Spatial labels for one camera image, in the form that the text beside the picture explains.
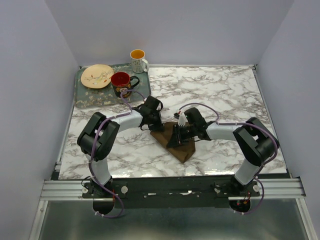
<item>tray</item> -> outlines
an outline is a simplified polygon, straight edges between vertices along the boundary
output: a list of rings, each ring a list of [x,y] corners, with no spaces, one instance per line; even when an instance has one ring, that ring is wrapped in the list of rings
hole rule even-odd
[[[101,89],[92,89],[83,86],[81,83],[81,75],[86,68],[89,66],[82,67],[75,74],[75,86],[74,86],[74,105],[80,109],[94,108],[100,106],[107,106],[113,104],[123,104],[121,98],[115,95],[115,92],[110,83],[108,86]],[[135,73],[132,70],[131,63],[115,64],[110,65],[114,73],[125,72],[131,76],[137,76],[140,79],[138,86],[134,90],[139,91],[145,97],[151,94],[149,76],[147,72]],[[142,98],[139,94],[133,92],[128,98],[129,103],[141,101]]]

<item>red mug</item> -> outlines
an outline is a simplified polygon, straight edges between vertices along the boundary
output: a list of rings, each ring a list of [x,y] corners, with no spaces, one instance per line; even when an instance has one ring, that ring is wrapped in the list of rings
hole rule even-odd
[[[131,84],[131,81],[133,79],[137,79],[137,82],[134,84]],[[140,80],[137,76],[129,76],[128,73],[119,71],[112,75],[111,83],[112,83],[112,87],[115,95],[120,98],[120,94],[122,92],[133,89],[140,83]],[[124,98],[127,98],[130,96],[130,94],[131,92],[128,92],[126,94],[123,94],[122,96]]]

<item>cream colored plate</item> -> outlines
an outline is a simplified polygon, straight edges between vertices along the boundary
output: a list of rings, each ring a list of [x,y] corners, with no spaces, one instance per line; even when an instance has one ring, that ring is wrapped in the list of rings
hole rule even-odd
[[[111,82],[114,70],[104,64],[96,64],[88,67],[81,75],[81,83],[87,88],[102,89]]]

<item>gray wall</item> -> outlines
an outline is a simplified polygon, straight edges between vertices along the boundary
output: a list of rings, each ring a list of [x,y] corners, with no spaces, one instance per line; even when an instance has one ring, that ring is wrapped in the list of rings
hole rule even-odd
[[[293,0],[46,0],[80,65],[256,64]]]
[[[258,65],[288,168],[320,237],[320,1],[296,0]]]
[[[43,0],[0,3],[0,239],[28,239],[77,63]]]

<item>white mug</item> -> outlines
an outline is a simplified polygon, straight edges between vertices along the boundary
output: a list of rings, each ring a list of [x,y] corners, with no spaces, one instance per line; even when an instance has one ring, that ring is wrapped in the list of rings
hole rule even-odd
[[[145,56],[145,52],[141,49],[135,49],[130,53],[131,65],[135,73],[140,74],[149,71],[149,63]]]

